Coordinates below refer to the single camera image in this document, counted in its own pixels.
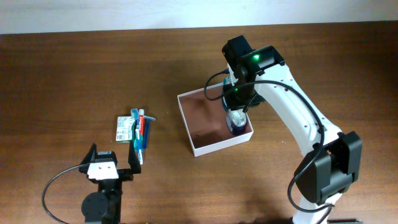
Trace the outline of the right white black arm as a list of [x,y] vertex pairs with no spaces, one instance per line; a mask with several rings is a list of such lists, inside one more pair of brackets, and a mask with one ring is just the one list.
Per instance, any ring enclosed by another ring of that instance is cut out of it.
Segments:
[[324,116],[275,47],[254,50],[240,35],[227,41],[222,53],[229,69],[223,88],[229,122],[236,124],[250,107],[271,105],[303,155],[287,190],[291,203],[294,186],[302,195],[294,204],[292,223],[326,223],[337,200],[359,177],[361,138],[354,131],[344,133]]

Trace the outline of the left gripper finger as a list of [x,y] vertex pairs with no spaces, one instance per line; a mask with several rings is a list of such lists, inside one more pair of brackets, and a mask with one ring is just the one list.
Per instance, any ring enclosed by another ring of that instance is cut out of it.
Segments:
[[133,174],[141,173],[141,165],[137,158],[133,142],[129,143],[128,164],[130,165],[130,169]]
[[92,161],[95,160],[96,157],[96,144],[93,143],[90,147],[90,150],[88,151],[88,153],[86,154],[86,156],[83,158],[83,160],[81,161],[81,165],[83,164],[89,164]]

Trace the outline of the dark blue soap bottle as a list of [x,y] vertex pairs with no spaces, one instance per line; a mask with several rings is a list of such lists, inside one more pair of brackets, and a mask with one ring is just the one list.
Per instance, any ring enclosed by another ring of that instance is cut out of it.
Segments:
[[244,133],[246,129],[246,113],[244,113],[243,110],[228,110],[226,124],[233,135],[239,136]]

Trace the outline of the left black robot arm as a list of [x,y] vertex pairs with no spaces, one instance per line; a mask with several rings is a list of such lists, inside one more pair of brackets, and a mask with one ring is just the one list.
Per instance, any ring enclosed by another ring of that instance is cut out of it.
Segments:
[[121,222],[123,183],[141,173],[141,165],[136,156],[134,143],[129,143],[128,169],[118,169],[118,160],[113,151],[98,152],[92,144],[80,163],[79,171],[98,186],[96,192],[85,197],[81,212],[85,223],[117,224]]

